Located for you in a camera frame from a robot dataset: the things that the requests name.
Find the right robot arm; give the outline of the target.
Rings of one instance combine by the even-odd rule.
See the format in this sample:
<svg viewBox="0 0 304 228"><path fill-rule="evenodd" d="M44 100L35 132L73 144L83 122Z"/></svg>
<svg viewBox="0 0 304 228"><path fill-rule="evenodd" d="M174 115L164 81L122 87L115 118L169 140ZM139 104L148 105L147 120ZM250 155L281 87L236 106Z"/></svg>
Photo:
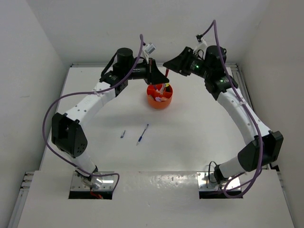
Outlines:
<svg viewBox="0 0 304 228"><path fill-rule="evenodd" d="M200 59L192 48L185 47L177 57L163 64L180 75L202 77L207 91L224 107L243 136L246 145L237 157L216 165L210 175L217 184L275 162L284 140L279 131L273 132L258 118L243 98L236 81L224 71L222 64L226 61L226 53L222 47L209 46L205 58Z"/></svg>

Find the purple highlighter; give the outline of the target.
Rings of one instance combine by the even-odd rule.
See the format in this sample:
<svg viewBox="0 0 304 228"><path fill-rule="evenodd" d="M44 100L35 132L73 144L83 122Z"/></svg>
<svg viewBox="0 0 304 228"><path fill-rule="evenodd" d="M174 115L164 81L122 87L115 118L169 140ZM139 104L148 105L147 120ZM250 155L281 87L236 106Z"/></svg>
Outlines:
<svg viewBox="0 0 304 228"><path fill-rule="evenodd" d="M161 99L160 97L156 97L155 100L156 100L157 102L161 102L161 101L162 101L162 99Z"/></svg>

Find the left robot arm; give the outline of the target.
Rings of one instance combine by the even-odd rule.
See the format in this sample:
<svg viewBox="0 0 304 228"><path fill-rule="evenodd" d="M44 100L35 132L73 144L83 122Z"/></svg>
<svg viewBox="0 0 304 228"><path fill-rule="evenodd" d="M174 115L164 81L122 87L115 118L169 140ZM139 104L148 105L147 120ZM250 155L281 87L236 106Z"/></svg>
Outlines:
<svg viewBox="0 0 304 228"><path fill-rule="evenodd" d="M112 99L116 98L128 85L128 80L143 79L148 85L165 84L169 79L157 68L150 54L155 46L144 46L143 57L136 59L129 48L116 51L104 70L99 82L91 94L64 114L56 113L52 117L52 143L76 166L83 178L90 180L98 172L86 152L87 138L84 126Z"/></svg>

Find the blue pen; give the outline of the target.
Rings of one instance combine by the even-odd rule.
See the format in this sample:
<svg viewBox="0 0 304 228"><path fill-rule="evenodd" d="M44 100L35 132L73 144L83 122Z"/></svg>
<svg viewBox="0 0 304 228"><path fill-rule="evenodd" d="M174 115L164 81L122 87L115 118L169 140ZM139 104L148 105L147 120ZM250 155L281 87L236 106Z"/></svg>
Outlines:
<svg viewBox="0 0 304 228"><path fill-rule="evenodd" d="M139 139L138 139L136 145L138 145L138 144L141 142L141 140L142 140L142 138L143 138L143 135L144 135L144 133L146 132L146 130L148 129L148 127L149 127L149 124L146 125L146 127L145 127L145 129L143 130L141 136L139 137Z"/></svg>

